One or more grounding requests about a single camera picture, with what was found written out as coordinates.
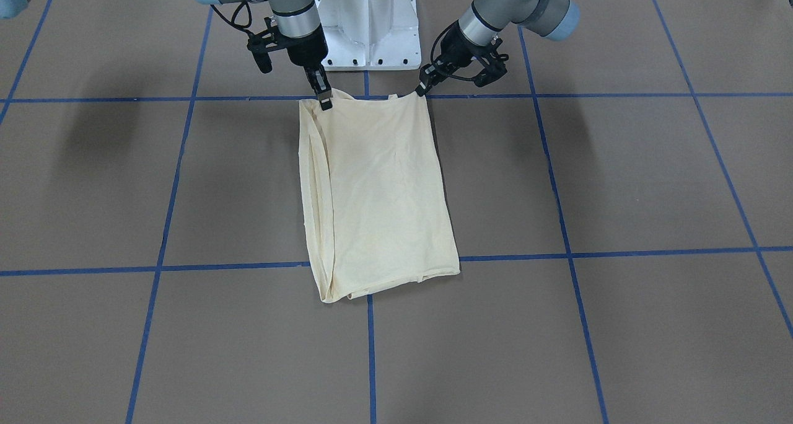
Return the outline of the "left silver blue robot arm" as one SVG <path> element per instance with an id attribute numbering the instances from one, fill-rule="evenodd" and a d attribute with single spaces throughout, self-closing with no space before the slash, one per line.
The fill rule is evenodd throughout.
<path id="1" fill-rule="evenodd" d="M 425 96 L 448 79 L 485 87 L 506 73 L 507 54 L 499 34 L 517 25 L 552 41 L 569 38 L 581 11 L 572 0 L 472 0 L 468 9 L 434 40 L 414 89 Z"/>

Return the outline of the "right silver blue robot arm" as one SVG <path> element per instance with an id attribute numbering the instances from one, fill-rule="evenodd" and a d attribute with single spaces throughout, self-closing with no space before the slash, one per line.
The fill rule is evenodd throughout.
<path id="1" fill-rule="evenodd" d="M 261 73 L 273 70 L 271 52 L 286 50 L 290 62 L 304 69 L 322 110 L 333 107 L 332 88 L 323 65 L 328 56 L 328 43 L 315 0 L 196 1 L 211 6 L 221 20 L 247 36 L 247 50 Z M 265 17 L 263 31 L 253 32 L 250 5 L 261 2 L 269 4 L 273 15 Z"/>

